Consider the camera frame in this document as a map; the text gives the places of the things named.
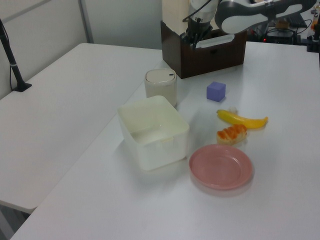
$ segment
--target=purple cube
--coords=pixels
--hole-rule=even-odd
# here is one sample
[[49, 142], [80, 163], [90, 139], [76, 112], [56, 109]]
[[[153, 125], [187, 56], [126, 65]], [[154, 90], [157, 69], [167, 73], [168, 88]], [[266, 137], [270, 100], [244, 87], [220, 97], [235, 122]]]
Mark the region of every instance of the purple cube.
[[220, 102], [226, 96], [226, 85], [224, 83], [214, 81], [206, 87], [206, 98]]

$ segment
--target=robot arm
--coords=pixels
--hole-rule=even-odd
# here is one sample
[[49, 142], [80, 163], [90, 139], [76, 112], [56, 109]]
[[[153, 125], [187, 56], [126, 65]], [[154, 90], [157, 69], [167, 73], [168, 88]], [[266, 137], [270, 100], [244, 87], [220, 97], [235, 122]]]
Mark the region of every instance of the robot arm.
[[316, 2], [317, 0], [265, 0], [250, 4], [243, 0], [222, 0], [216, 9], [214, 20], [225, 33], [236, 34], [252, 26], [303, 13]]
[[311, 9], [317, 0], [190, 0], [188, 29], [182, 36], [185, 42], [197, 44], [212, 29], [210, 21], [227, 34], [236, 34], [250, 27], [268, 23], [291, 14]]

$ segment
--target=black stand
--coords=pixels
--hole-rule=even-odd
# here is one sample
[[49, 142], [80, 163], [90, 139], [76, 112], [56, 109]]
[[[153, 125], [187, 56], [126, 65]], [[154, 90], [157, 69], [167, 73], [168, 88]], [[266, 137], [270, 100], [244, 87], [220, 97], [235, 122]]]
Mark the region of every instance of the black stand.
[[14, 88], [13, 90], [17, 92], [23, 92], [26, 89], [30, 88], [32, 85], [30, 83], [25, 83], [22, 79], [14, 54], [12, 53], [12, 50], [10, 48], [9, 40], [5, 32], [5, 27], [1, 19], [0, 19], [0, 39], [16, 79], [16, 83], [17, 83], [16, 88]]
[[306, 45], [306, 51], [310, 53], [320, 53], [319, 46], [319, 37], [320, 37], [320, 18], [318, 19], [317, 24], [314, 25], [314, 35], [309, 39]]

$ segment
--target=floor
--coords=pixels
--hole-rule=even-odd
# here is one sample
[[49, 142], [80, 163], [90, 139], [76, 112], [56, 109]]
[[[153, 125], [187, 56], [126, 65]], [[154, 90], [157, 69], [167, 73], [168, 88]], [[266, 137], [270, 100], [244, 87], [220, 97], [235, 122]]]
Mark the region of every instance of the floor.
[[29, 214], [0, 205], [0, 240], [9, 240]]

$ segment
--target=white wall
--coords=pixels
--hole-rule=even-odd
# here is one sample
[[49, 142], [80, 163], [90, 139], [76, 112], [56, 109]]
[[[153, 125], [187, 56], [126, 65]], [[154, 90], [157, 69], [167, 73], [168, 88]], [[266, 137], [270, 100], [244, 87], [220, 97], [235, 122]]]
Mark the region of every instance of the white wall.
[[[4, 23], [4, 27], [25, 82], [76, 45], [87, 42], [78, 0], [51, 0]], [[9, 66], [0, 44], [0, 99], [11, 91]]]
[[95, 44], [161, 49], [161, 0], [82, 0]]

